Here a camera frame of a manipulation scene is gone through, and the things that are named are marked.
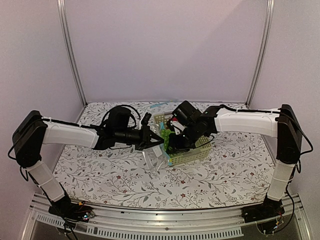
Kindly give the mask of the clear blue zip top bag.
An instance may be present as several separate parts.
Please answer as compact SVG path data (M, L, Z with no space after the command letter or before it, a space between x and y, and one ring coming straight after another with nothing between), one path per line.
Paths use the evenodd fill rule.
M142 151L146 167L159 175L160 169L169 166L169 155L165 152L164 144L153 146Z

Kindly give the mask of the light green perforated plastic basket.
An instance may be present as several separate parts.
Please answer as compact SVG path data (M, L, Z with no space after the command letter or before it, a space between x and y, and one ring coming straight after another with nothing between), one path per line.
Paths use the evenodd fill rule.
M153 116L154 124L151 126L151 129L158 135L161 136L160 130L168 129L165 124L171 117L170 112L160 113ZM212 145L208 137L202 136L195 143L196 149L190 149L188 152L180 152L175 154L168 154L166 150L168 149L168 144L164 144L164 150L169 155L168 166L176 166L179 164L188 163L195 160L201 160L206 158L209 155L209 152L212 148Z

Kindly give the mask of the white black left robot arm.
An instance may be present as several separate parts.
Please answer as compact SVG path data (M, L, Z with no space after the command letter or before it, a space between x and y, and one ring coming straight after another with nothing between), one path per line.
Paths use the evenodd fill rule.
M49 213L72 222L88 222L95 216L92 207L83 201L72 203L63 186L56 180L48 166L42 161L41 149L46 144L81 146L93 150L107 150L116 143L134 146L143 151L164 143L148 125L150 113L135 120L134 107L121 104L111 108L99 125L80 125L72 122L45 118L32 110L12 135L13 146L9 158L19 165L25 181L32 180L50 203Z

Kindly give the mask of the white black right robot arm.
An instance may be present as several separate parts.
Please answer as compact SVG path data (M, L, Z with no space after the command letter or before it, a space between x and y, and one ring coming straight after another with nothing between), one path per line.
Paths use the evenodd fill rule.
M283 194L295 170L301 168L302 139L305 133L292 107L283 104L269 110L233 109L224 104L209 106L204 112L190 102L183 101L173 112L173 118L184 126L179 133L168 137L168 154L178 154L196 149L196 142L202 136L222 132L243 132L260 134L277 139L275 169L263 203L243 207L241 216L245 223L261 221L284 214Z

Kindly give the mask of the green apple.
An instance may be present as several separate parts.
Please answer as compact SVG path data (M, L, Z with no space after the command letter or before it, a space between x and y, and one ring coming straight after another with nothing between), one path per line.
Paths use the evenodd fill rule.
M169 136L173 133L170 129L161 129L160 136L164 139L164 145L167 145L169 142Z

